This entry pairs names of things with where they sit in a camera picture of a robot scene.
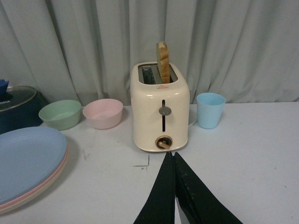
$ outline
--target table surface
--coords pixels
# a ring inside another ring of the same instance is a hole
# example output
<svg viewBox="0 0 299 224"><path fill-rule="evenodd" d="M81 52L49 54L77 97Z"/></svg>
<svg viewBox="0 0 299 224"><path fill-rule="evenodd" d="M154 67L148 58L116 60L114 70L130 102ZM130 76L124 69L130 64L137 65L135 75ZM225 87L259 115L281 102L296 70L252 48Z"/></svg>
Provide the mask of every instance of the table surface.
<svg viewBox="0 0 299 224"><path fill-rule="evenodd" d="M196 105L190 106L190 122ZM132 109L96 130L85 118L62 131L70 155L40 196L0 216L1 224L129 224L144 206L165 153L140 150ZM189 127L176 150L244 224L299 223L299 103L226 104L219 125ZM176 223L181 223L176 210Z"/></svg>

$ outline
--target curtain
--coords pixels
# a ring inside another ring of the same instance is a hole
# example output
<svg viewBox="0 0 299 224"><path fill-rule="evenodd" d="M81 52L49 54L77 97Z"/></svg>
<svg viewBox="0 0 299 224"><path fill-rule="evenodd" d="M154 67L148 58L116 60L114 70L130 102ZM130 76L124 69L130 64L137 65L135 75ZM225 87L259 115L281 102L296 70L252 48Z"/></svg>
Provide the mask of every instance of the curtain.
<svg viewBox="0 0 299 224"><path fill-rule="evenodd" d="M134 65L165 41L190 103L299 101L298 0L0 1L0 79L49 102L130 104Z"/></svg>

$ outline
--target green bowl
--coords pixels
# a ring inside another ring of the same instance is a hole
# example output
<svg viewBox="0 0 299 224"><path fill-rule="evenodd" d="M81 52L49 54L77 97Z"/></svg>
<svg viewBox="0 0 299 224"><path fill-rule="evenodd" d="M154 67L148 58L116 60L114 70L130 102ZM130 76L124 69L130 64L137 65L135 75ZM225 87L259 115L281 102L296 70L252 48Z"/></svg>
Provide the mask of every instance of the green bowl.
<svg viewBox="0 0 299 224"><path fill-rule="evenodd" d="M80 120L81 104L76 100L60 100L45 106L38 116L48 127L65 130Z"/></svg>

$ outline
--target toaster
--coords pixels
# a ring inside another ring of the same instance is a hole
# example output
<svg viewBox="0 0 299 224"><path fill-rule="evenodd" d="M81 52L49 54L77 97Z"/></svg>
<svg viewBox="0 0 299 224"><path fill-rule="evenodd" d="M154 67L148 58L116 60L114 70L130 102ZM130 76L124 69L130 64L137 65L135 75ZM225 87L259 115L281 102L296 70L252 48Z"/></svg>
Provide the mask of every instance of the toaster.
<svg viewBox="0 0 299 224"><path fill-rule="evenodd" d="M165 152L188 141L190 92L177 67L163 84L157 62L139 63L131 72L130 93L135 144L148 152Z"/></svg>

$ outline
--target pot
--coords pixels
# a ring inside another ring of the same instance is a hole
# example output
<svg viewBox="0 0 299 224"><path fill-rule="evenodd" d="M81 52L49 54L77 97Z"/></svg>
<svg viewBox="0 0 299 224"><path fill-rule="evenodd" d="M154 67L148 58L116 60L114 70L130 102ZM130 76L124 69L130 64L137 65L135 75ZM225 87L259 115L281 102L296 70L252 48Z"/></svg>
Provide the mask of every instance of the pot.
<svg viewBox="0 0 299 224"><path fill-rule="evenodd" d="M0 134L20 128L39 126L39 111L48 103L35 88L10 86L0 95Z"/></svg>

